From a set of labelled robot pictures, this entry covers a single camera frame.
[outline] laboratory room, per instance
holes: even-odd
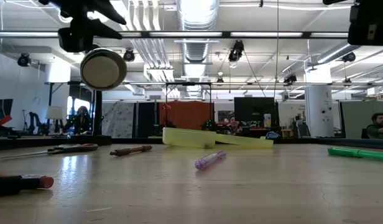
[[[7,223],[383,223],[383,1],[0,0]]]

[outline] pillar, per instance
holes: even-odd
[[[307,83],[331,83],[329,65],[306,70]],[[305,88],[307,125],[312,137],[334,137],[333,100],[330,85],[311,85]]]

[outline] green marker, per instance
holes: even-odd
[[[328,154],[332,156],[348,156],[365,159],[378,159],[383,160],[383,152],[373,152],[361,149],[347,149],[341,147],[329,147]]]

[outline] wooden table surface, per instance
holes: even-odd
[[[383,162],[327,155],[326,146],[209,151],[156,145],[151,152],[0,161],[0,172],[45,174],[50,190],[0,197],[0,223],[383,223]],[[46,147],[0,151],[1,156]],[[198,172],[195,161],[228,158]]]

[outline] brown screwdriver handle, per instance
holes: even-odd
[[[141,146],[126,149],[116,149],[114,152],[110,152],[110,156],[126,156],[133,152],[146,152],[152,149],[152,146]]]

